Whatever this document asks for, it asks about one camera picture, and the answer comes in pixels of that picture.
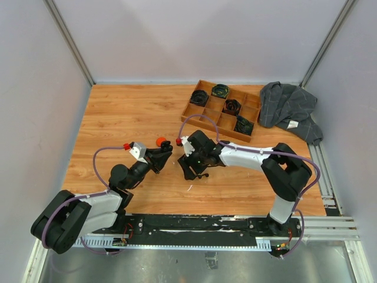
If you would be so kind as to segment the dark red rolled belt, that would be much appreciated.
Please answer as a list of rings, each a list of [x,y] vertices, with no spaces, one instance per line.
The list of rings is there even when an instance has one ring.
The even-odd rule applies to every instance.
[[[237,116],[240,113],[240,109],[241,104],[237,100],[231,99],[226,100],[222,112],[232,116]]]

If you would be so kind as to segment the orange earbud case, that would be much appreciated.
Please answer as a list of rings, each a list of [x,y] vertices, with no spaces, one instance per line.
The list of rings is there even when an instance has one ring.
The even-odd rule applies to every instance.
[[[159,137],[157,140],[156,140],[156,145],[158,147],[161,147],[162,143],[166,141],[166,139],[164,137]]]

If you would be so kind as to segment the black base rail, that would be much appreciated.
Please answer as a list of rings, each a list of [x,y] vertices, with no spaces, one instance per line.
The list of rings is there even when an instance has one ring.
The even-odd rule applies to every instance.
[[[96,234],[117,238],[128,246],[172,248],[255,248],[258,238],[292,239],[302,232],[300,221],[278,224],[268,216],[127,214]]]

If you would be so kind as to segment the wooden compartment tray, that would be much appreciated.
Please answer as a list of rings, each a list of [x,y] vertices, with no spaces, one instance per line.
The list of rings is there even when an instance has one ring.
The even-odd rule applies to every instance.
[[[238,116],[242,116],[254,123],[253,129],[256,129],[261,108],[259,91],[262,89],[262,86],[227,85],[230,87],[230,93],[226,99],[221,99],[211,95],[211,89],[214,85],[216,83],[204,80],[198,81],[194,90],[206,91],[209,99],[204,107],[191,104],[189,100],[182,112],[181,121],[188,119],[188,124],[210,131],[218,130],[224,136],[243,142],[250,142],[252,134],[247,136],[234,131],[236,116],[223,113],[222,110],[226,100],[237,100],[241,104]]]

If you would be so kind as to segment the black earbud case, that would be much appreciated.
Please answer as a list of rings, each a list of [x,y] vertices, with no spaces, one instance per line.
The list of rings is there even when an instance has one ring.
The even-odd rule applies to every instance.
[[[173,151],[173,146],[171,145],[171,141],[168,141],[168,140],[162,141],[160,144],[160,148],[161,148],[162,153]]]

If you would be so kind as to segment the dark green rolled belt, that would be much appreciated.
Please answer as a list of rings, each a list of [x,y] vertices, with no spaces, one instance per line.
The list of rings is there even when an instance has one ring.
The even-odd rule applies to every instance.
[[[242,116],[236,116],[234,131],[250,136],[254,128],[254,123]]]

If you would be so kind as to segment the grey crumpled cloth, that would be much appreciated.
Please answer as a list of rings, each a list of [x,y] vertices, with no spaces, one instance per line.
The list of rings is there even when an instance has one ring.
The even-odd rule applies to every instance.
[[[259,124],[289,131],[308,144],[317,146],[323,140],[320,127],[313,121],[318,99],[303,88],[272,82],[260,90]]]

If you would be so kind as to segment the black earbud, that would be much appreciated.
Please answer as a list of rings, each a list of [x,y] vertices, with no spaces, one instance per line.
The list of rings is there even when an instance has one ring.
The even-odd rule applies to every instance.
[[[209,174],[208,174],[208,173],[205,173],[205,174],[197,175],[197,177],[198,177],[199,179],[202,179],[203,177],[209,177]]]

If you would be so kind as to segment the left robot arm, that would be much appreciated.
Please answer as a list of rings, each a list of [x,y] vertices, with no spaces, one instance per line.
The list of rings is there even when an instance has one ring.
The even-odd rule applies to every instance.
[[[140,143],[122,146],[135,158],[131,167],[115,165],[108,181],[103,181],[105,190],[92,194],[73,194],[59,191],[31,226],[31,235],[42,246],[57,254],[69,250],[80,237],[105,228],[113,233],[125,229],[124,209],[130,203],[135,189],[148,172],[159,174],[173,153],[173,146],[158,146],[148,149]]]

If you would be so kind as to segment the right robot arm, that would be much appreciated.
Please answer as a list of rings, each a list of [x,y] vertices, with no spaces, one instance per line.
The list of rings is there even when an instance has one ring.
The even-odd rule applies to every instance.
[[[267,230],[274,236],[288,229],[295,203],[312,176],[305,161],[286,144],[256,148],[230,141],[214,142],[201,130],[176,140],[184,154],[178,159],[184,178],[194,180],[208,176],[210,167],[243,167],[264,173],[276,197],[267,215]]]

